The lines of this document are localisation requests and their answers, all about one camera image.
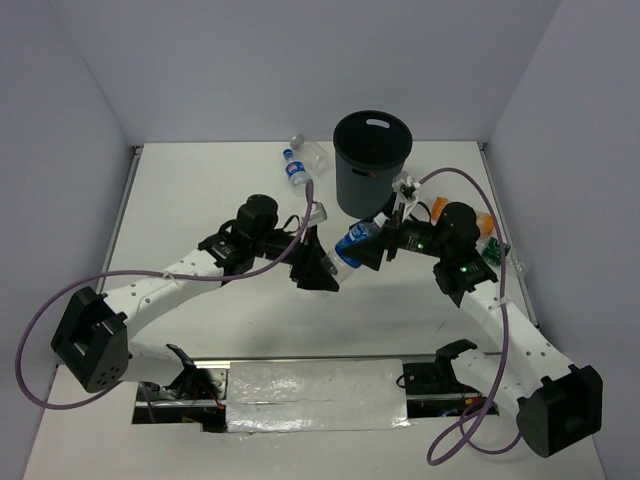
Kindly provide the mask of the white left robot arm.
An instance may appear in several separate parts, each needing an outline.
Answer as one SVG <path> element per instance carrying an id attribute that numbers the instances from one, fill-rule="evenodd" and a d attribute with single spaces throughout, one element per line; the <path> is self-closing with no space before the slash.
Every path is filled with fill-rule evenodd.
<path id="1" fill-rule="evenodd" d="M 269 196 L 250 196 L 188 255 L 159 276 L 98 293 L 91 287 L 70 298 L 51 341 L 54 352 L 88 393 L 103 393 L 120 382 L 156 385 L 184 398 L 212 377 L 180 347 L 149 346 L 137 335 L 187 301 L 244 277 L 256 259 L 290 266 L 300 289 L 335 292 L 338 284 L 323 266 L 325 251 L 317 226 L 327 218 L 314 201 L 295 232 L 277 225 L 278 205 Z"/>

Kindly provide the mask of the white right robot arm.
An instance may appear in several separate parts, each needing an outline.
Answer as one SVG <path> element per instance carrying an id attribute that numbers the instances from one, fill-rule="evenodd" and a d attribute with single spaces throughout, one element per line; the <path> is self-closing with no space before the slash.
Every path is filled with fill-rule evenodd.
<path id="1" fill-rule="evenodd" d="M 597 433 L 602 426 L 603 380 L 591 366 L 578 367 L 557 350 L 511 301 L 497 274 L 476 250 L 475 211 L 454 202 L 436 223 L 387 219 L 358 225 L 345 256 L 372 270 L 399 250 L 436 258 L 436 284 L 477 322 L 499 348 L 489 357 L 459 340 L 437 353 L 435 380 L 444 390 L 462 385 L 480 392 L 514 418 L 524 442 L 547 458 Z"/>

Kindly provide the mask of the blue label water bottle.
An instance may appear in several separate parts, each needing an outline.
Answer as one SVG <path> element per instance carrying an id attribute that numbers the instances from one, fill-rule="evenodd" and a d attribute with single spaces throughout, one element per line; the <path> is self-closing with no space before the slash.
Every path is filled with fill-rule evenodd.
<path id="1" fill-rule="evenodd" d="M 324 255 L 321 265 L 339 286 L 362 265 L 361 261 L 348 256 L 346 249 L 378 236 L 387 220 L 388 217 L 384 213 L 379 213 L 372 220 L 362 220 L 356 223 L 335 244 L 334 248 Z"/>

